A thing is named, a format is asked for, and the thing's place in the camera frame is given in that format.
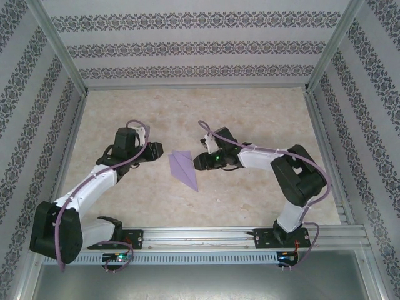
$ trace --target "table surface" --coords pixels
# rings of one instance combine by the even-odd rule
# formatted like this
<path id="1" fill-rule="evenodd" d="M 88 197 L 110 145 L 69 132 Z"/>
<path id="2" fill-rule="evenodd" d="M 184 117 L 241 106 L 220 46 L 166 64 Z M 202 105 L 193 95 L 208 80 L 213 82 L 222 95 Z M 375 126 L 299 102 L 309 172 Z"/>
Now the table surface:
<path id="1" fill-rule="evenodd" d="M 129 171 L 85 218 L 110 216 L 125 227 L 271 226 L 286 202 L 272 171 L 196 171 L 199 192 L 171 175 L 172 150 L 190 150 L 193 158 L 205 151 L 199 119 L 214 130 L 228 127 L 239 142 L 301 144 L 323 166 L 301 88 L 90 91 L 63 193 L 89 174 L 129 119 L 151 127 L 150 141 L 161 142 L 164 155 Z M 340 224 L 332 194 L 305 220 Z"/>

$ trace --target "black mounting bracket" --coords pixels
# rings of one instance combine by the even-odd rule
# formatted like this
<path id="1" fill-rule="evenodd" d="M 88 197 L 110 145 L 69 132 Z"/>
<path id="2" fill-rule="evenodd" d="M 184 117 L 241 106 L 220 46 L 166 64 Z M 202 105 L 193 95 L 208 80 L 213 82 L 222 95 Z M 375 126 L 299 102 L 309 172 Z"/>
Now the black mounting bracket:
<path id="1" fill-rule="evenodd" d="M 143 246 L 143 230 L 123 229 L 122 237 L 119 241 L 132 245 L 134 250 L 141 250 Z M 126 249 L 126 246 L 120 244 L 96 244 L 87 248 L 89 250 L 128 250 Z"/>
<path id="2" fill-rule="evenodd" d="M 295 241 L 299 242 L 299 248 L 309 248 L 310 237 L 307 228 L 299 228 L 292 232 L 284 244 L 281 244 L 274 236 L 273 228 L 256 228 L 247 234 L 254 236 L 254 245 L 256 249 L 282 249 L 294 248 Z"/>

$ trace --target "white robotic arm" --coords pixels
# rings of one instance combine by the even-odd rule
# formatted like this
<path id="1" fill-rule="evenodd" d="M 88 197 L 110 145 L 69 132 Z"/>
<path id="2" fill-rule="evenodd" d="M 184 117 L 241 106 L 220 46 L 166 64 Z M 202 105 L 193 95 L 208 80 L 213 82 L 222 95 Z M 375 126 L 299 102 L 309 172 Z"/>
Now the white robotic arm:
<path id="1" fill-rule="evenodd" d="M 59 227 L 62 262 L 71 263 L 82 248 L 99 242 L 121 242 L 122 222 L 104 216 L 87 222 L 84 216 L 101 195 L 118 183 L 132 166 L 139 166 L 139 163 L 145 161 L 155 161 L 163 154 L 161 143 L 149 142 L 139 155 L 145 146 L 144 133 L 143 127 L 119 128 L 114 144 L 107 147 L 92 171 L 74 189 L 53 203 L 44 201 L 37 207 L 30 243 L 32 251 L 56 258 L 54 228 L 57 216 L 67 201 Z"/>
<path id="2" fill-rule="evenodd" d="M 218 129 L 215 133 L 237 142 L 226 127 Z M 208 153 L 202 153 L 194 159 L 194 166 L 198 170 L 219 169 L 232 165 L 237 168 L 258 168 L 274 171 L 287 199 L 282 213 L 274 223 L 274 236 L 281 244 L 284 244 L 290 238 L 291 233 L 301 227 L 302 217 L 308 208 L 308 204 L 326 185 L 323 175 L 310 164 L 294 159 L 292 156 L 280 154 L 278 151 L 258 150 L 259 148 L 251 143 L 244 143 L 244 145 L 252 149 L 243 148 L 208 134 L 204 136 L 201 142 L 207 148 Z M 300 145 L 280 150 L 298 154 L 313 161 Z"/>

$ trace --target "purple paper object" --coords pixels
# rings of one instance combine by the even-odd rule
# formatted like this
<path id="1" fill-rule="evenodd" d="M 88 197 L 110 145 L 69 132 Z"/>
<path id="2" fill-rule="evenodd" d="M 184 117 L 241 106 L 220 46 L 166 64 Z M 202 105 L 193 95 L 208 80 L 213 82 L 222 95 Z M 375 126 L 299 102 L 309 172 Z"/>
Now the purple paper object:
<path id="1" fill-rule="evenodd" d="M 172 150 L 172 154 L 168 155 L 168 159 L 172 176 L 182 181 L 196 192 L 199 192 L 198 181 L 196 179 L 190 151 Z"/>

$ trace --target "red wire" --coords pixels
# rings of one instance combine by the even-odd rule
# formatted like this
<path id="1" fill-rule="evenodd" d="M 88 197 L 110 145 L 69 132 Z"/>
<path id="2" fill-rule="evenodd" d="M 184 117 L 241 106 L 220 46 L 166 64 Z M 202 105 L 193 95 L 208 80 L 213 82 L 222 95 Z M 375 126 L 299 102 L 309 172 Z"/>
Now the red wire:
<path id="1" fill-rule="evenodd" d="M 299 241 L 298 240 L 294 241 L 294 246 L 296 247 L 296 249 L 294 250 L 294 257 L 296 257 L 298 255 L 298 250 L 299 250 Z"/>

